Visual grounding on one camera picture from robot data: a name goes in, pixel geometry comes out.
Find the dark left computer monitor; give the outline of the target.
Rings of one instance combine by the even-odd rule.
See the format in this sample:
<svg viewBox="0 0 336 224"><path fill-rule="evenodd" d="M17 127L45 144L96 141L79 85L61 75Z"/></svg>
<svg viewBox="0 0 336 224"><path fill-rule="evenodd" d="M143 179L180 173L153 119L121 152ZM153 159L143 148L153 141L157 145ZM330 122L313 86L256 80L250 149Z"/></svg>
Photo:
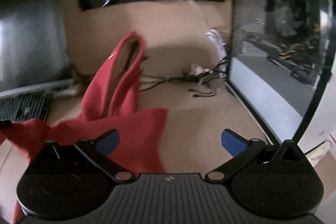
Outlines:
<svg viewBox="0 0 336 224"><path fill-rule="evenodd" d="M73 81L64 0L1 0L1 97Z"/></svg>

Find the right monitor showing image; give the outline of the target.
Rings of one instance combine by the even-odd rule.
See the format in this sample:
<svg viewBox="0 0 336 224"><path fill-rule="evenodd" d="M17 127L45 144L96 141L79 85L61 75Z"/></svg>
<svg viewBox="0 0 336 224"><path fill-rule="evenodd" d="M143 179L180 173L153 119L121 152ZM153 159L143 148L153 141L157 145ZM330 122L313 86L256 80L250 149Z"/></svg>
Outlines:
<svg viewBox="0 0 336 224"><path fill-rule="evenodd" d="M272 143L335 129L335 0L232 0L228 86Z"/></svg>

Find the red and grey hooded onesie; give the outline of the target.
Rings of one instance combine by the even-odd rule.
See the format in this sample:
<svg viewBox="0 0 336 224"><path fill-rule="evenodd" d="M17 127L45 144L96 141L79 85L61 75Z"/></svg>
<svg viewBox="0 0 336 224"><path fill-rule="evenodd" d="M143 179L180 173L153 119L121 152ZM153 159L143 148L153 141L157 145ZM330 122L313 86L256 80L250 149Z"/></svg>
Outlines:
<svg viewBox="0 0 336 224"><path fill-rule="evenodd" d="M167 111L152 108L139 111L141 65L146 44L137 33L123 38L90 82L81 101L77 118L49 126L32 119L22 123L4 123L1 140L10 141L25 154L28 166L48 140L73 145L78 140L96 139L109 130L120 134L120 144L108 158L134 176L164 171L158 144L165 129ZM26 217L16 200L13 223Z"/></svg>

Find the black keyboard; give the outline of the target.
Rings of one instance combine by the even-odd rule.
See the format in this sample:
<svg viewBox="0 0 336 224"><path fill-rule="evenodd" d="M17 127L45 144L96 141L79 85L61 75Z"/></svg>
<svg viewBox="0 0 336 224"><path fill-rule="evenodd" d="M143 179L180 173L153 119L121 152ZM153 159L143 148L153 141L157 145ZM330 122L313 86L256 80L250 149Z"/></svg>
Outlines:
<svg viewBox="0 0 336 224"><path fill-rule="evenodd" d="M46 121L54 98L53 91L33 92L1 99L1 120L26 122Z"/></svg>

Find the papers on desk right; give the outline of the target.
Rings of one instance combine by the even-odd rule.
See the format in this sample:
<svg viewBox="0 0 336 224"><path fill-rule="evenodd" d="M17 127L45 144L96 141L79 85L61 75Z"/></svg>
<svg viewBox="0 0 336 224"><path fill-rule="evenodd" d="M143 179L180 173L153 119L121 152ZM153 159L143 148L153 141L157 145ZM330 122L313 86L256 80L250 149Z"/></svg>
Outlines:
<svg viewBox="0 0 336 224"><path fill-rule="evenodd" d="M320 144L318 147L314 148L306 154L306 158L315 167L329 152L335 158L335 131L333 131L330 136Z"/></svg>

